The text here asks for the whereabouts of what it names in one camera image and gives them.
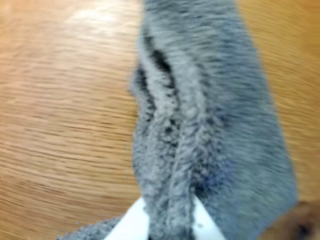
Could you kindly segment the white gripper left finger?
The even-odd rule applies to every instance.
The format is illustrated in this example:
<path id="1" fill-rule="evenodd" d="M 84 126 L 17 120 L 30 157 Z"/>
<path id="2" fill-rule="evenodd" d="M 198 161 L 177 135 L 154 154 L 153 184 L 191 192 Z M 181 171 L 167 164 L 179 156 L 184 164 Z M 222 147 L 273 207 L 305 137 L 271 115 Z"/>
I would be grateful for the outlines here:
<path id="1" fill-rule="evenodd" d="M 150 217 L 145 208 L 145 200 L 140 197 L 103 240 L 148 240 Z"/>

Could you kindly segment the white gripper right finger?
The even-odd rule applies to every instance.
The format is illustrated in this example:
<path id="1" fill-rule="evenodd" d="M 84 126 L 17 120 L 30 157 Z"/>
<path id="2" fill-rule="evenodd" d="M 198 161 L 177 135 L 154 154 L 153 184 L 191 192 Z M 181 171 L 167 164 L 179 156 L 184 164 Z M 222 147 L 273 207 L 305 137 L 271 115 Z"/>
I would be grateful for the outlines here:
<path id="1" fill-rule="evenodd" d="M 193 198 L 192 231 L 195 240 L 226 240 L 216 223 L 212 220 L 200 199 Z"/>

